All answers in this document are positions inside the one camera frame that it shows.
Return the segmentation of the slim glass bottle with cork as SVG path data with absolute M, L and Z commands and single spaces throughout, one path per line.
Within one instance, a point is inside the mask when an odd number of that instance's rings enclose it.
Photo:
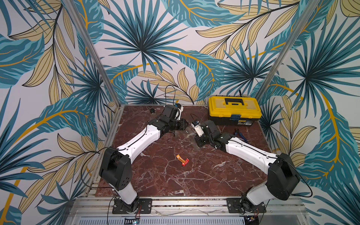
M 189 125 L 185 130 L 175 130 L 175 137 L 178 137 L 180 140 L 185 140 L 190 142 L 192 145 L 197 146 L 195 137 L 197 136 L 196 131 Z

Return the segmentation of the red bottle label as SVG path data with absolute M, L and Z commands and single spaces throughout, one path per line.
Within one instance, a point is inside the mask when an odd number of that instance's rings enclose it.
M 182 166 L 184 167 L 186 164 L 189 163 L 189 159 L 187 158 L 186 160 L 182 160 Z

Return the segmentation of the orange bottle label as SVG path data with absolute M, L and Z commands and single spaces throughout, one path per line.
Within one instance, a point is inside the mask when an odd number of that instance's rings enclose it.
M 178 159 L 179 161 L 181 161 L 182 163 L 185 162 L 185 160 L 184 160 L 179 154 L 176 155 L 176 157 L 177 157 L 177 159 Z

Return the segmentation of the glass bottle with black cap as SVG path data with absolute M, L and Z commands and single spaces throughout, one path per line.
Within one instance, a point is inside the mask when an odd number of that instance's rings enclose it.
M 158 120 L 158 114 L 155 108 L 151 108 L 150 109 L 150 114 L 151 114 L 151 118 L 148 121 L 149 125 L 152 125 L 153 123 L 155 123 Z

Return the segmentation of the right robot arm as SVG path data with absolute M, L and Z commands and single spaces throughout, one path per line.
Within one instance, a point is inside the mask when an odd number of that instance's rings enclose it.
M 300 182 L 300 175 L 289 155 L 279 155 L 252 146 L 235 135 L 221 133 L 211 120 L 191 123 L 198 147 L 210 145 L 217 150 L 237 156 L 254 165 L 267 175 L 267 181 L 250 188 L 242 195 L 238 207 L 252 212 L 264 201 L 273 198 L 286 201 Z

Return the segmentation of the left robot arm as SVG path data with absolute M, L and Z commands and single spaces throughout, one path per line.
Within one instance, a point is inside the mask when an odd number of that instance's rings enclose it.
M 131 184 L 132 163 L 164 134 L 186 129 L 188 122 L 181 117 L 183 110 L 181 104 L 166 105 L 163 112 L 150 120 L 138 135 L 117 148 L 106 148 L 99 176 L 115 190 L 126 210 L 134 212 L 139 205 L 139 195 Z

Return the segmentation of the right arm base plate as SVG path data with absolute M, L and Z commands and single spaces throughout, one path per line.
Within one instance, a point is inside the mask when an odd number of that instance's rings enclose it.
M 259 205 L 252 204 L 245 198 L 226 198 L 226 205 L 229 213 L 265 213 L 265 204 L 262 202 Z

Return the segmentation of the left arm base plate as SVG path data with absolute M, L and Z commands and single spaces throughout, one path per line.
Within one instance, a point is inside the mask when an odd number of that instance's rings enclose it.
M 152 199 L 140 198 L 135 199 L 132 204 L 127 204 L 121 199 L 115 199 L 112 214 L 151 214 Z

